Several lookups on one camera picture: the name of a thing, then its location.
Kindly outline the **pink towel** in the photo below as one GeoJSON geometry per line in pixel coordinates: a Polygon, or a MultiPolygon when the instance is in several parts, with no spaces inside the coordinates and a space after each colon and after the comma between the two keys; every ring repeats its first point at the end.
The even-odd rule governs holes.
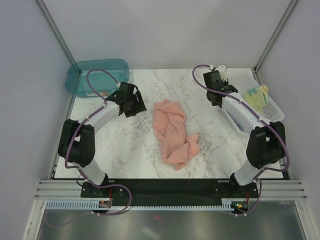
{"type": "Polygon", "coordinates": [[[176,171],[200,153],[199,133],[188,135],[187,117],[179,101],[164,99],[153,106],[152,127],[159,143],[161,161],[176,171]]]}

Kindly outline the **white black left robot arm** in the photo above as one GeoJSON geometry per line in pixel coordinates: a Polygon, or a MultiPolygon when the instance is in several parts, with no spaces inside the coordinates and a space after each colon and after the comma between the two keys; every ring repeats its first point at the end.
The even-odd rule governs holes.
{"type": "Polygon", "coordinates": [[[145,112],[141,92],[129,82],[121,82],[119,89],[103,99],[103,104],[80,120],[67,119],[62,127],[58,155],[64,158],[66,169],[76,169],[92,184],[98,197],[105,197],[110,190],[107,174],[95,160],[96,134],[111,120],[124,114],[127,118],[145,112]]]}

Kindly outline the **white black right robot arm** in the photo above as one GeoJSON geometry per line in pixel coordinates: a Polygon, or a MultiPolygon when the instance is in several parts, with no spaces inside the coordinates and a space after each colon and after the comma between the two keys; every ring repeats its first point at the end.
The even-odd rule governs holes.
{"type": "Polygon", "coordinates": [[[246,161],[230,177],[229,193],[241,197],[261,174],[261,171],[285,157],[285,127],[280,122],[272,122],[259,114],[245,102],[238,90],[225,78],[219,70],[211,70],[203,74],[206,97],[213,106],[218,106],[231,114],[249,135],[246,147],[246,161]]]}

